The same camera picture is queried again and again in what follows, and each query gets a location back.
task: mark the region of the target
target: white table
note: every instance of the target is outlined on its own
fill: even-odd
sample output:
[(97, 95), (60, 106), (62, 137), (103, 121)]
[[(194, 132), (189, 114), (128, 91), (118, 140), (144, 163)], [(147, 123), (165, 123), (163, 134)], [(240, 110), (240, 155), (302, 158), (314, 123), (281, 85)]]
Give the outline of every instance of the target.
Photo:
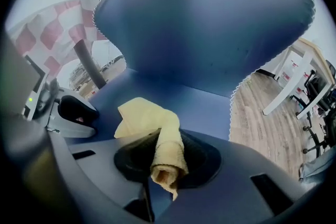
[(286, 59), (288, 58), (291, 51), (294, 51), (295, 53), (300, 55), (302, 57), (302, 60), (298, 64), (298, 67), (296, 68), (293, 76), (290, 78), (283, 90), (263, 110), (264, 115), (268, 115), (269, 113), (271, 113), (292, 92), (292, 90), (295, 89), (296, 85), (299, 83), (302, 75), (304, 74), (305, 70), (309, 68), (310, 64), (316, 69), (319, 74), (324, 76), (327, 84), (317, 95), (317, 97), (312, 100), (308, 104), (308, 106), (300, 112), (300, 114), (297, 115), (298, 119), (302, 118), (308, 111), (311, 111), (314, 105), (316, 105), (321, 100), (321, 98), (328, 92), (328, 90), (335, 84), (334, 77), (332, 76), (328, 64), (322, 56), (319, 48), (315, 44), (303, 38), (299, 38), (282, 53), (280, 64), (275, 71), (275, 80), (277, 80), (282, 74), (284, 63), (286, 62)]

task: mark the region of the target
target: wooden floor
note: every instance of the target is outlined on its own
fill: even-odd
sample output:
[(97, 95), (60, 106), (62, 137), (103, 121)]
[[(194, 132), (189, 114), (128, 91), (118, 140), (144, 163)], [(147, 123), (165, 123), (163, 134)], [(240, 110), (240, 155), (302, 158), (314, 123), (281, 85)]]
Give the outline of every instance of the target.
[[(313, 141), (302, 130), (308, 125), (306, 117), (298, 120), (295, 116), (299, 110), (295, 101), (286, 99), (269, 115), (262, 113), (280, 91), (278, 83), (263, 74), (254, 73), (245, 80), (234, 96), (230, 140), (257, 150), (298, 179), (299, 166), (313, 160), (316, 151), (302, 153), (303, 148), (313, 146)], [(314, 116), (312, 121), (312, 129), (321, 140), (321, 119)]]

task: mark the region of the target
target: cleaning rag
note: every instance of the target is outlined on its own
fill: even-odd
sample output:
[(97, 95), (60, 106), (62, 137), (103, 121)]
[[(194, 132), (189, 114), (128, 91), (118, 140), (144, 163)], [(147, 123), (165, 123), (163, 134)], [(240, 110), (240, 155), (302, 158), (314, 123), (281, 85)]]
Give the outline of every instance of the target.
[(161, 129), (151, 165), (154, 182), (177, 197), (177, 179), (188, 173), (184, 145), (179, 132), (180, 121), (175, 113), (144, 98), (134, 98), (118, 107), (122, 122), (114, 137), (148, 135)]

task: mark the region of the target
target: black slot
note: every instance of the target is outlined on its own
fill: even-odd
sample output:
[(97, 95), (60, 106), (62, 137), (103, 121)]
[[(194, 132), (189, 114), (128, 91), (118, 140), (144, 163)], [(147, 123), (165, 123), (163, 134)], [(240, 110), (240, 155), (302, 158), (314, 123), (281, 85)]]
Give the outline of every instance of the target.
[(282, 213), (293, 204), (293, 202), (267, 175), (262, 174), (252, 176), (251, 180), (275, 216)]
[(23, 113), (23, 115), (27, 118), (29, 113), (30, 113), (30, 108), (25, 105), (25, 112)]
[(88, 150), (88, 151), (73, 153), (72, 155), (73, 155), (74, 159), (82, 159), (82, 158), (89, 157), (89, 156), (94, 155), (94, 154), (95, 154), (94, 151)]
[(143, 184), (140, 198), (131, 201), (124, 207), (124, 209), (147, 222), (154, 222), (154, 213), (149, 198), (148, 183)]

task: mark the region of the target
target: black opening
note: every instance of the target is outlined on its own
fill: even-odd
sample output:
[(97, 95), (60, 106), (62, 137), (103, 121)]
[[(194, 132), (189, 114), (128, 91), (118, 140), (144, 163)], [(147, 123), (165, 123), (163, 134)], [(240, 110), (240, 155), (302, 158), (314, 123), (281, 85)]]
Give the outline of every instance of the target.
[(293, 202), (267, 175), (262, 174), (252, 176), (251, 180), (275, 216), (282, 213), (293, 204)]
[[(196, 188), (214, 178), (222, 164), (222, 156), (215, 147), (180, 130), (184, 144), (184, 158), (189, 174), (178, 181), (178, 188)], [(151, 175), (158, 133), (150, 134), (120, 148), (114, 155), (117, 169), (130, 181), (145, 183)]]
[(23, 113), (23, 115), (27, 118), (29, 113), (30, 113), (30, 108), (25, 105), (25, 112)]
[(71, 95), (62, 97), (58, 105), (58, 113), (63, 119), (85, 126), (91, 126), (91, 123), (99, 115), (96, 110), (91, 109)]
[(151, 201), (149, 196), (148, 183), (143, 184), (143, 189), (141, 192), (141, 197), (137, 200), (131, 201), (127, 204), (124, 209), (141, 218), (147, 222), (154, 222), (154, 213), (151, 207)]
[(74, 159), (82, 159), (82, 158), (85, 158), (85, 157), (92, 156), (94, 154), (95, 154), (94, 151), (88, 150), (88, 151), (73, 153), (72, 155), (73, 155)]

